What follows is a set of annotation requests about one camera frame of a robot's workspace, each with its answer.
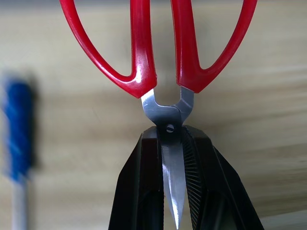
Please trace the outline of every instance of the blue pen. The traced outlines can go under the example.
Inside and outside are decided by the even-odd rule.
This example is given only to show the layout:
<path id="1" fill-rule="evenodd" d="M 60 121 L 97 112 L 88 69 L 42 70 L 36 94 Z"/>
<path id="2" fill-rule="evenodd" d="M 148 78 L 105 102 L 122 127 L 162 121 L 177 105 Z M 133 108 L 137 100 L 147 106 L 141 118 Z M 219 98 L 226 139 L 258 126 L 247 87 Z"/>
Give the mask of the blue pen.
<path id="1" fill-rule="evenodd" d="M 12 180 L 12 229 L 28 229 L 27 177 L 32 155 L 32 91 L 27 82 L 9 78 L 3 111 L 7 118 L 5 146 L 7 173 Z"/>

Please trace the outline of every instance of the metal blade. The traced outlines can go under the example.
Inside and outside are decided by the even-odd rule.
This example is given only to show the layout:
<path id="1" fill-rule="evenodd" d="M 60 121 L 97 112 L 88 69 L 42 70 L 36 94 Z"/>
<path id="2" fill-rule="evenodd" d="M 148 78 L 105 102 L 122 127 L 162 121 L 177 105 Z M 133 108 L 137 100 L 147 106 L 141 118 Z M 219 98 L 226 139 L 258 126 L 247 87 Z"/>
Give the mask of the metal blade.
<path id="1" fill-rule="evenodd" d="M 162 144 L 162 167 L 164 193 L 168 200 L 169 209 L 179 229 L 186 189 L 182 144 Z"/>

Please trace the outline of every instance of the scissor handle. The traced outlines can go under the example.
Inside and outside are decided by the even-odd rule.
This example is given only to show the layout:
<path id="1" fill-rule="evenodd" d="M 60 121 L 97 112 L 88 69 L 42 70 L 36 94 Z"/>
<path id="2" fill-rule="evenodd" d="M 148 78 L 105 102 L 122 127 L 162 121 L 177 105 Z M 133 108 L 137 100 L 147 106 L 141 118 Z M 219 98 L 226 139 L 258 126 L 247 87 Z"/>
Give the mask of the scissor handle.
<path id="1" fill-rule="evenodd" d="M 116 85 L 140 98 L 157 85 L 150 27 L 150 1 L 131 0 L 132 71 L 129 76 L 119 74 L 98 53 L 79 19 L 74 0 L 60 0 L 66 20 L 79 44 L 92 62 Z"/>
<path id="2" fill-rule="evenodd" d="M 224 69 L 241 44 L 253 17 L 257 0 L 244 0 L 235 30 L 218 59 L 207 69 L 200 66 L 191 0 L 171 0 L 177 84 L 195 93 L 202 91 Z"/>
<path id="3" fill-rule="evenodd" d="M 92 62 L 116 85 L 140 98 L 157 85 L 150 25 L 150 0 L 130 0 L 132 71 L 119 74 L 98 53 L 79 19 L 74 0 L 60 0 L 66 20 Z M 176 42 L 177 83 L 195 93 L 202 91 L 223 70 L 248 29 L 257 0 L 244 0 L 241 14 L 226 48 L 207 69 L 200 67 L 191 0 L 171 0 Z"/>

